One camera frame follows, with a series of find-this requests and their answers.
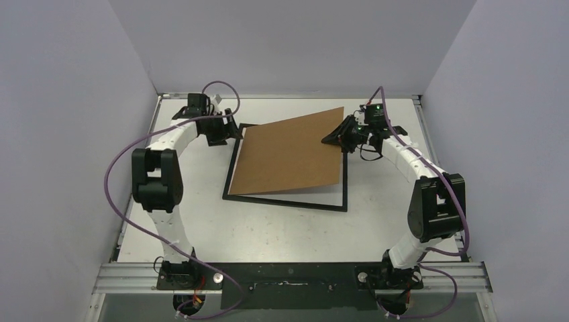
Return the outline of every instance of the cardboard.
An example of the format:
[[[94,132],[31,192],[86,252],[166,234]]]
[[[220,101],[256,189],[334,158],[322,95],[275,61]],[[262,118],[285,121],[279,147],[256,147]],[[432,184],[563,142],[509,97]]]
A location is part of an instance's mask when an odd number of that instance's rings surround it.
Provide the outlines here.
[[[342,149],[322,144],[344,108],[247,128],[230,195],[268,193],[340,182]]]

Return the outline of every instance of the table surface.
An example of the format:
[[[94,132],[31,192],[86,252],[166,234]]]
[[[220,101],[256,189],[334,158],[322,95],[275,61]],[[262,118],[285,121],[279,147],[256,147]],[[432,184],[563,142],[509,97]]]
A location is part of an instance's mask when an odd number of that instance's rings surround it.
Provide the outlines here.
[[[344,106],[353,113],[365,99],[242,99],[238,123],[263,124]],[[224,99],[220,109],[232,108]],[[401,125],[419,149],[428,151],[411,99],[388,99],[393,125]],[[184,99],[163,100],[155,130],[165,128]],[[180,156],[184,197],[180,212],[198,258],[206,262],[369,262],[379,261],[409,229],[407,209],[413,183],[388,160],[365,162],[348,156],[348,212],[279,207],[221,199],[234,141],[208,147],[205,137]],[[132,200],[130,219],[156,232],[142,207]],[[438,246],[457,252],[454,238]],[[127,226],[118,262],[153,262],[163,255],[158,240]],[[426,261],[456,261],[429,253]]]

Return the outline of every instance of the black frame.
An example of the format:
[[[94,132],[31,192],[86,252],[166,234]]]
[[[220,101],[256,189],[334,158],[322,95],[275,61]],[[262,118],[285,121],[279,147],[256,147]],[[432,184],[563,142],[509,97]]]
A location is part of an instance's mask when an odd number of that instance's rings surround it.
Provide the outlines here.
[[[239,126],[239,132],[242,133],[245,127],[255,126],[256,124],[241,123]],[[298,207],[306,209],[320,209],[328,211],[348,211],[348,154],[343,153],[342,166],[344,167],[342,172],[342,205],[324,205],[321,203],[302,203],[299,201],[288,201],[288,200],[275,200],[275,199],[265,199],[256,198],[249,196],[239,196],[230,195],[229,186],[231,185],[231,176],[235,170],[235,163],[237,162],[239,147],[241,144],[241,139],[235,140],[235,146],[233,148],[233,154],[231,155],[231,162],[229,163],[229,169],[227,170],[227,178],[225,179],[225,187],[223,188],[223,200],[230,201],[241,201],[244,203],[261,203],[265,205],[277,205],[277,206],[287,206],[287,207]]]

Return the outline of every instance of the gray wall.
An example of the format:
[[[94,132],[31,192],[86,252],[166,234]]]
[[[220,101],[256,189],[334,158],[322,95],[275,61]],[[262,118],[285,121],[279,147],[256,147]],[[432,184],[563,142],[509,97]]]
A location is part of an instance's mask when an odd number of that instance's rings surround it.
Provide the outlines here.
[[[501,321],[567,321],[569,2],[478,0],[423,104]]]
[[[119,229],[104,171],[155,102],[106,0],[0,1],[2,321],[82,321]]]
[[[423,93],[475,0],[109,2],[159,92],[361,97]]]

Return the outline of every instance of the white table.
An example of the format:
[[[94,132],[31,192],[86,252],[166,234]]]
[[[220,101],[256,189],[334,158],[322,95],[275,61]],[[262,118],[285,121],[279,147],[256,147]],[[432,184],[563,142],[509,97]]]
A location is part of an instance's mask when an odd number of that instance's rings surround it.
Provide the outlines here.
[[[243,99],[238,123],[263,124],[345,107],[351,114],[365,99]],[[235,108],[225,99],[220,108]],[[163,100],[155,130],[165,128],[185,99]],[[393,125],[405,128],[428,155],[411,99],[388,99]],[[180,156],[184,197],[180,211],[197,256],[206,262],[368,262],[379,261],[408,230],[413,183],[388,160],[365,162],[348,156],[348,212],[279,207],[221,199],[234,141],[208,147],[199,137]],[[152,220],[131,200],[130,219],[156,232]],[[457,252],[454,238],[439,248]],[[128,226],[118,262],[153,262],[160,242]],[[430,253],[427,261],[457,261]]]

